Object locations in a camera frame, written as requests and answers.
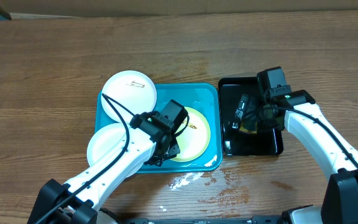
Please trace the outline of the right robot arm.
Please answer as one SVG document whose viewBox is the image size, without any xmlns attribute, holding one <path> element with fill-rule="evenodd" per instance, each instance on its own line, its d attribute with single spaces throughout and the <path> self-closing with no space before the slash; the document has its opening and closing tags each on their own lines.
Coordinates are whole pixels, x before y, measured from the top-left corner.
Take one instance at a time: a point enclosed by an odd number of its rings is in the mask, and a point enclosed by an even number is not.
<svg viewBox="0 0 358 224">
<path fill-rule="evenodd" d="M 259 72 L 257 84 L 261 98 L 241 98 L 232 129 L 247 134 L 287 130 L 328 180 L 322 205 L 289 209 L 277 223 L 358 223 L 358 150 L 335 130 L 307 91 L 291 90 L 281 67 Z"/>
</svg>

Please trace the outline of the green yellow sponge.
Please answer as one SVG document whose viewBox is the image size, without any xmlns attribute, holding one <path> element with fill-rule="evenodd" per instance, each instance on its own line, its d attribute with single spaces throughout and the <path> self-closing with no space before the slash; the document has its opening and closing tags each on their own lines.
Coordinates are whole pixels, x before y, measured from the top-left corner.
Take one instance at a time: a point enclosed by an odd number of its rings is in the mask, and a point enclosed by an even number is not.
<svg viewBox="0 0 358 224">
<path fill-rule="evenodd" d="M 239 131 L 246 134 L 257 134 L 257 124 L 256 120 L 244 119 L 241 121 Z"/>
</svg>

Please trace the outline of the yellow-green rimmed plate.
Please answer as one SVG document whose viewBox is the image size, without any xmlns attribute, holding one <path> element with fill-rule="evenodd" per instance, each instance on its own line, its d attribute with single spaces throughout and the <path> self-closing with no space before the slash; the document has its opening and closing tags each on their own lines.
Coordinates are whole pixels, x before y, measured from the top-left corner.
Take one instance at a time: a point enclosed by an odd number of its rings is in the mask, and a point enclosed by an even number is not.
<svg viewBox="0 0 358 224">
<path fill-rule="evenodd" d="M 172 160 L 175 162 L 188 162 L 201 156 L 207 149 L 211 130 L 206 118 L 197 110 L 185 107 L 190 121 L 185 130 L 177 136 L 180 153 Z"/>
</svg>

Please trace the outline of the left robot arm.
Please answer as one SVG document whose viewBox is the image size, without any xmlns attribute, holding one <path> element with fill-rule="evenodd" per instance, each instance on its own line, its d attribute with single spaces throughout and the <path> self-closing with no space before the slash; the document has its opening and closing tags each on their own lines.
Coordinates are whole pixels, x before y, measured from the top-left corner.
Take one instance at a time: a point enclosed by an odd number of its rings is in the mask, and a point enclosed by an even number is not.
<svg viewBox="0 0 358 224">
<path fill-rule="evenodd" d="M 180 148 L 177 136 L 189 122 L 184 106 L 174 100 L 161 112 L 133 114 L 130 123 L 107 125 L 91 139 L 107 151 L 86 170 L 64 184 L 49 180 L 41 189 L 29 223 L 96 223 L 101 206 L 114 190 L 144 164 L 160 166 Z"/>
</svg>

